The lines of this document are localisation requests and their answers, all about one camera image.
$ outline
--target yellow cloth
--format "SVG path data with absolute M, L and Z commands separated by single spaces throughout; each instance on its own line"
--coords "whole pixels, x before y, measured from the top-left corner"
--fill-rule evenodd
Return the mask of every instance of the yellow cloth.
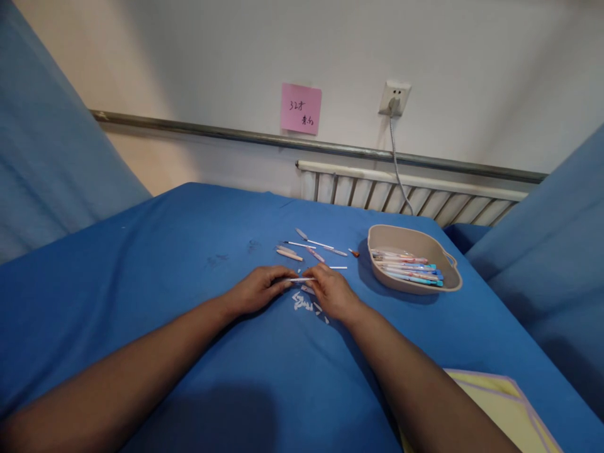
M 551 438 L 541 420 L 533 417 L 532 407 L 517 387 L 503 376 L 468 374 L 464 371 L 447 370 L 449 376 L 474 400 L 497 426 L 516 444 L 523 453 L 562 453 Z M 406 453 L 413 449 L 401 434 Z

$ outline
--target pink sticky note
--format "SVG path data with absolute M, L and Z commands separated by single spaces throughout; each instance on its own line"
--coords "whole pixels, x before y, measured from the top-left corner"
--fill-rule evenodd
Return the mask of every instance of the pink sticky note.
M 281 86 L 281 128 L 316 135 L 319 132 L 321 90 L 300 85 Z

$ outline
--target left hand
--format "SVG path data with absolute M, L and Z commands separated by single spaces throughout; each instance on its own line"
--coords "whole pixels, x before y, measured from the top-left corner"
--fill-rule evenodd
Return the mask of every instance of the left hand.
M 264 266 L 254 269 L 223 297 L 235 316 L 260 310 L 277 295 L 292 286 L 290 281 L 272 284 L 273 280 L 296 278 L 297 273 L 285 266 Z

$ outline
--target blue curtain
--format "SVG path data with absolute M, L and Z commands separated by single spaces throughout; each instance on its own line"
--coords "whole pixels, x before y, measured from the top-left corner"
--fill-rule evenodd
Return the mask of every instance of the blue curtain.
M 149 197 L 21 13 L 0 0 L 0 263 Z
M 466 254 L 602 420 L 603 238 L 604 126 Z

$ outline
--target electrical outlet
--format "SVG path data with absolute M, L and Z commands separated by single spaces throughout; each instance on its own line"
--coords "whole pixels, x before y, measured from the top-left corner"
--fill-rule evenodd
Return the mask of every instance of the electrical outlet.
M 394 98 L 398 99 L 399 104 L 392 116 L 401 116 L 403 110 L 405 110 L 405 104 L 407 103 L 410 91 L 411 85 L 407 83 L 393 81 L 386 82 L 386 85 L 384 85 L 384 92 L 382 93 L 382 100 L 379 103 L 378 113 L 390 116 L 390 100 Z

